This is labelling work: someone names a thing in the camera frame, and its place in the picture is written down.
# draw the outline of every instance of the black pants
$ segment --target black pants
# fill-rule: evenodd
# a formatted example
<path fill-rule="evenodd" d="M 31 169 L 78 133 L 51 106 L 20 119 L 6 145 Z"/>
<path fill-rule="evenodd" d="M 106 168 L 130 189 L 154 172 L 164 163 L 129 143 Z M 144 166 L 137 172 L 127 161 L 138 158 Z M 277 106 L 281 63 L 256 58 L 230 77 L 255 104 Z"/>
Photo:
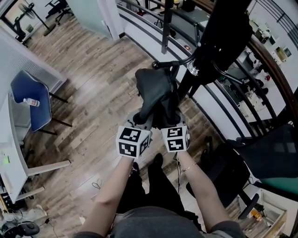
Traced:
<path fill-rule="evenodd" d="M 150 165 L 148 175 L 150 183 L 148 194 L 145 194 L 139 175 L 132 174 L 129 177 L 117 213 L 125 213 L 141 206 L 158 206 L 183 216 L 184 207 L 180 196 L 162 168 Z"/>

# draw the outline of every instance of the table leg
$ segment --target table leg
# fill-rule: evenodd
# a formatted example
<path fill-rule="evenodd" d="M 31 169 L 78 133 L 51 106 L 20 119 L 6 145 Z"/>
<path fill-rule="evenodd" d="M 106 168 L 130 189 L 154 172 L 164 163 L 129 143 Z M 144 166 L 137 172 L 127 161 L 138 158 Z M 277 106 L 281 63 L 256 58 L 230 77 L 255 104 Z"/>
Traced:
<path fill-rule="evenodd" d="M 45 188 L 44 188 L 44 187 L 41 187 L 41 188 L 35 189 L 35 190 L 33 190 L 33 191 L 26 192 L 26 193 L 24 193 L 24 194 L 19 195 L 19 196 L 17 197 L 16 201 L 18 201 L 18 200 L 22 200 L 22 199 L 24 199 L 24 198 L 28 198 L 28 197 L 33 196 L 33 195 L 35 195 L 35 194 L 37 194 L 37 193 L 39 193 L 39 192 L 42 192 L 42 191 L 44 191 L 44 190 L 45 190 Z"/>
<path fill-rule="evenodd" d="M 39 167 L 28 169 L 27 175 L 32 176 L 35 174 L 44 173 L 55 169 L 60 169 L 69 165 L 70 165 L 70 161 L 66 160 L 66 161 L 62 161 L 51 165 L 39 166 Z"/>

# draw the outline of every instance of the fan base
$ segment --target fan base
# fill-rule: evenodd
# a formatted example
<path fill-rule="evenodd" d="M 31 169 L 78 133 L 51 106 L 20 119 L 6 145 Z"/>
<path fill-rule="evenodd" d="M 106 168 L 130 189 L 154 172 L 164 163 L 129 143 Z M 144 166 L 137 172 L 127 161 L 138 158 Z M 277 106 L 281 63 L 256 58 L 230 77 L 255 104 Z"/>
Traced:
<path fill-rule="evenodd" d="M 53 31 L 53 29 L 56 27 L 56 24 L 52 24 L 48 27 L 48 29 L 46 29 L 43 33 L 43 36 L 49 35 L 51 33 L 51 31 Z"/>

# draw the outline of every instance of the white marker cube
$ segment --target white marker cube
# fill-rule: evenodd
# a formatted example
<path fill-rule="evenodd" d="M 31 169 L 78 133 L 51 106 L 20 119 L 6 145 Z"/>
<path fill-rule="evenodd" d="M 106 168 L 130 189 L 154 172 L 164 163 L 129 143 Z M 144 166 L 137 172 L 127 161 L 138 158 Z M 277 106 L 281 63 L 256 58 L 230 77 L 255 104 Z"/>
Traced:
<path fill-rule="evenodd" d="M 176 126 L 162 129 L 164 144 L 168 152 L 187 150 L 187 126 Z"/>
<path fill-rule="evenodd" d="M 120 155 L 138 159 L 149 146 L 151 131 L 120 126 L 116 145 Z"/>

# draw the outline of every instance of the person's right arm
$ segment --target person's right arm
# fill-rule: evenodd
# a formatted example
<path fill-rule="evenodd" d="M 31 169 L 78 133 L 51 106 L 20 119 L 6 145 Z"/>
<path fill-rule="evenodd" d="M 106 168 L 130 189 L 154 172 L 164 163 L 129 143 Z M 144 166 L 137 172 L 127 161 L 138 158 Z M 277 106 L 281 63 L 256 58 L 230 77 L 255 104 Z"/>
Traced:
<path fill-rule="evenodd" d="M 219 200 L 215 186 L 208 176 L 198 165 L 193 165 L 195 161 L 186 151 L 179 152 L 178 158 L 181 169 L 189 168 L 184 173 L 201 210 L 206 231 L 210 232 L 211 228 L 220 222 L 230 221 L 227 211 Z"/>

